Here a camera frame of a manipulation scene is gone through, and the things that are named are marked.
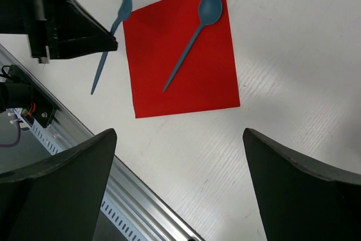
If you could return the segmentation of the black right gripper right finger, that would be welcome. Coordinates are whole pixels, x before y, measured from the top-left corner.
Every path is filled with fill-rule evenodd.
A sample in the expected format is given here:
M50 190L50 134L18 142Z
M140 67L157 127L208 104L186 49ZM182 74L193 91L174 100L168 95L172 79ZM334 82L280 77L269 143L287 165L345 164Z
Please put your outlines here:
M360 240L360 174L254 129L243 142L267 240Z

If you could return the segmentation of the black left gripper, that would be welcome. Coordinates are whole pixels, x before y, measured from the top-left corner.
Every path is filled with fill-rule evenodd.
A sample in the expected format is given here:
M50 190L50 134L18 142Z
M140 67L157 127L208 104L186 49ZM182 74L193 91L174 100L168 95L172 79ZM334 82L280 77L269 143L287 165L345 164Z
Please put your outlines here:
M118 49L114 35L76 0L1 0L1 33L26 35L40 63Z

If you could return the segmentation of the blue plastic fork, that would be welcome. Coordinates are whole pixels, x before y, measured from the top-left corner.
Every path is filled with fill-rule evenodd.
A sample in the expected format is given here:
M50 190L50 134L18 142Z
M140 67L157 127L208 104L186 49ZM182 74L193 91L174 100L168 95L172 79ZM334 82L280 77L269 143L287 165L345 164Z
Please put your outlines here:
M133 8L133 4L132 4L132 0L122 0L121 6L118 10L118 14L117 17L115 19L115 21L113 22L112 26L111 26L111 30L110 33L111 35L114 35L116 30L118 29L119 25L121 24L121 22L127 20L132 12L132 8ZM96 86L98 84L98 81L100 79L100 75L102 73L102 70L104 68L105 65L105 61L107 59L108 56L108 51L105 51L102 53L101 58L99 60L99 64L98 64L98 68L96 70L95 73L95 77L94 77L94 81L93 81L93 85L91 88L91 95L94 94Z

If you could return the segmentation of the red paper napkin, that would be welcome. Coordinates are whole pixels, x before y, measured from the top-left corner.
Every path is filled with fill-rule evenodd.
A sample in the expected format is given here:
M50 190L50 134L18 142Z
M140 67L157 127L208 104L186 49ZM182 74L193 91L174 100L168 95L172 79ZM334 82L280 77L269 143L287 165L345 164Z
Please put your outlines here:
M239 88L227 7L205 27L170 84L200 24L201 0L162 0L124 21L133 107L137 118L238 107Z

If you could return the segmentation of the blue plastic spoon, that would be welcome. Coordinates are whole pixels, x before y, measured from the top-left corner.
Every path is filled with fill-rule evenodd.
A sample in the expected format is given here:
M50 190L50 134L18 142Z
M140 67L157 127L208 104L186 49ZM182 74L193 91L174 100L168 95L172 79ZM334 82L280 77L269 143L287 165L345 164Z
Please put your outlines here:
M203 30L205 26L215 24L221 17L223 12L223 4L222 0L201 0L198 7L198 17L200 20L200 25L195 30L194 34L192 35L189 43L187 44L185 50L181 54L179 60L177 61L174 69L172 70L164 88L163 92L166 92L167 88L171 84L172 80L174 79L175 75L179 71L181 65L183 64L184 60L186 59L191 47L195 43L197 37Z

